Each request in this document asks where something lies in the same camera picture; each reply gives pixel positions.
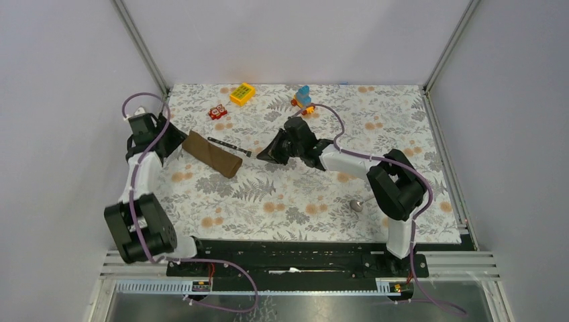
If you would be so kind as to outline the brown cloth napkin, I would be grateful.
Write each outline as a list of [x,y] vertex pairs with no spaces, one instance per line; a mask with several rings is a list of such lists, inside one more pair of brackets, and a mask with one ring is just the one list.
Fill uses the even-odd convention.
[[240,157],[211,144],[195,131],[189,132],[182,142],[182,149],[226,178],[233,178],[243,162]]

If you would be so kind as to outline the metal spoon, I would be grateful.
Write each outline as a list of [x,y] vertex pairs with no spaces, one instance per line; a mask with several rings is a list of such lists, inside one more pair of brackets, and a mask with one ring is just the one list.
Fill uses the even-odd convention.
[[357,213],[360,213],[360,212],[363,211],[364,204],[367,203],[367,202],[369,202],[369,201],[371,201],[371,200],[374,200],[374,197],[373,197],[373,196],[368,197],[368,198],[366,198],[366,199],[364,199],[364,200],[352,199],[352,200],[349,202],[350,208],[351,208],[353,211],[355,211],[355,212],[357,212]]

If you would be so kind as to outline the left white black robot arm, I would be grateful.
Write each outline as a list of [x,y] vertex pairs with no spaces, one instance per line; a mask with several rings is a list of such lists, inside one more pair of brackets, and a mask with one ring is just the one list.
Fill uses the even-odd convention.
[[129,173],[114,205],[104,209],[105,222],[126,264],[183,258],[193,276],[204,273],[208,258],[193,237],[179,238],[155,191],[164,161],[186,139],[186,134],[163,114],[143,113],[128,119],[132,130],[125,159]]

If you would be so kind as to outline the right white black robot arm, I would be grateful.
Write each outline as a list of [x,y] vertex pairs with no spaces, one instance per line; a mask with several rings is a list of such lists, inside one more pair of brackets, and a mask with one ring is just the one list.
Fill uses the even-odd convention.
[[285,165],[299,158],[310,168],[341,172],[368,183],[374,200],[389,219],[385,268],[393,276],[402,276],[411,268],[411,217],[427,192],[421,180],[400,150],[383,157],[367,156],[341,149],[336,142],[318,139],[300,117],[288,119],[257,159]]

